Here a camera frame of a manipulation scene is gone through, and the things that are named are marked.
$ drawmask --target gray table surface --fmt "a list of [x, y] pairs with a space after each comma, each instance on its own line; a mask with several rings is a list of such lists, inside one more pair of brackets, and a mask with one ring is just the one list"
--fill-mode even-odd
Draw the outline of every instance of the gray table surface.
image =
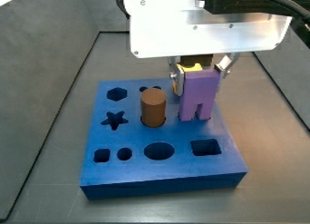
[[97, 81], [169, 71], [165, 58], [137, 60], [128, 48], [125, 34], [97, 38], [8, 223], [310, 222], [308, 132], [252, 54], [240, 56], [216, 97], [250, 168], [239, 186], [86, 200], [78, 177]]

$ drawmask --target circular hole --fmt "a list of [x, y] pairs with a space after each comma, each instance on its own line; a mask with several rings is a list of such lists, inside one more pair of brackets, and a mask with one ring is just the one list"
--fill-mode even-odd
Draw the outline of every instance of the circular hole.
[[139, 91], [143, 92], [144, 90], [147, 90], [148, 87], [143, 86], [139, 88]]
[[117, 158], [121, 161], [128, 161], [132, 157], [132, 151], [128, 148], [121, 148], [117, 152]]
[[155, 161], [163, 161], [172, 157], [175, 153], [175, 148], [167, 142], [153, 142], [145, 149], [145, 156]]

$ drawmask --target hole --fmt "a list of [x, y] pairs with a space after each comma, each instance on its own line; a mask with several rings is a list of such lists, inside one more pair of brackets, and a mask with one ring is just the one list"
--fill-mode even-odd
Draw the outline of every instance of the hole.
[[121, 148], [117, 152], [117, 158], [121, 161], [128, 161], [132, 157], [132, 151], [128, 148]]
[[217, 140], [215, 139], [191, 141], [189, 145], [195, 156], [217, 155], [221, 153]]
[[115, 88], [112, 90], [108, 90], [107, 98], [111, 99], [112, 101], [117, 102], [125, 97], [127, 97], [127, 90], [121, 88]]
[[109, 125], [113, 131], [117, 130], [120, 124], [127, 124], [128, 120], [123, 118], [124, 112], [107, 112], [108, 119], [101, 122], [101, 125]]
[[109, 149], [99, 149], [95, 151], [93, 162], [109, 161]]
[[148, 87], [143, 86], [139, 88], [139, 91], [143, 92], [144, 90], [147, 90]]
[[175, 148], [165, 142], [153, 142], [144, 149], [145, 156], [155, 161], [167, 160], [172, 157], [173, 153]]

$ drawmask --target small square hole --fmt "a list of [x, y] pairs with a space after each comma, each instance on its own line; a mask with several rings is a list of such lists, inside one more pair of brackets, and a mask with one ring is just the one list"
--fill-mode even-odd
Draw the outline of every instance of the small square hole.
[[109, 161], [109, 149], [99, 149], [95, 151], [93, 162]]
[[215, 139], [191, 141], [189, 145], [195, 156], [217, 155], [221, 153], [217, 140]]

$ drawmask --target square hole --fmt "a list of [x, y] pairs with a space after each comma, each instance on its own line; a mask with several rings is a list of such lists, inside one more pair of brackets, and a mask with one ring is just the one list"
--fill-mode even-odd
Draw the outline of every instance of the square hole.
[[189, 145], [195, 156], [217, 155], [221, 153], [217, 140], [215, 139], [191, 141]]

